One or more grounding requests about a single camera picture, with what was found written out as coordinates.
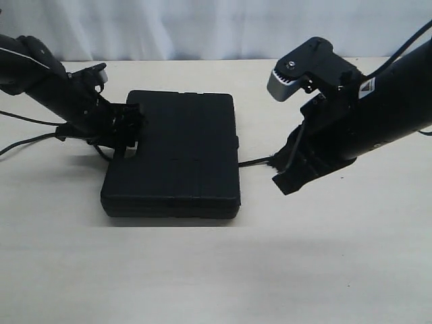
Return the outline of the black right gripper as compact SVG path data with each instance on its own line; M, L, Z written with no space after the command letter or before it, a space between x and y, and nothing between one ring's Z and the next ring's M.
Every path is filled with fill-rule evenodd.
M304 121L269 160L275 170L272 181L284 195L356 161L338 152L335 131L350 111L358 69L353 65L308 67L297 71L294 78L305 91L317 89L319 94L300 108Z

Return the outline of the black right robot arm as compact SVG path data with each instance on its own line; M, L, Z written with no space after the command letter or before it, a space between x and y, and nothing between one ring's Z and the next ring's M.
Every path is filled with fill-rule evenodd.
M277 61L267 89L279 102L313 93L302 123L269 160L273 182L291 194L431 125L431 42L368 77L315 36Z

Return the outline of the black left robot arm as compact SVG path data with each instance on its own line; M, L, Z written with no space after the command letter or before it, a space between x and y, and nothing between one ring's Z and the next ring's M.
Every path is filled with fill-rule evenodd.
M102 96L106 63L68 72L47 46L34 36L1 36L1 91L28 95L64 120L52 133L21 140L1 150L48 138L83 140L97 150L133 147L146 118L138 103L112 103Z

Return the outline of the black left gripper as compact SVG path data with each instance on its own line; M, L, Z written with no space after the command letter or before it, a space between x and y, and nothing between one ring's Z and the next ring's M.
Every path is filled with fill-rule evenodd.
M146 120L140 103L112 103L101 93L74 82L65 69L56 69L56 104L65 124L56 128L61 141L75 138L91 145L114 145L113 159L135 146Z

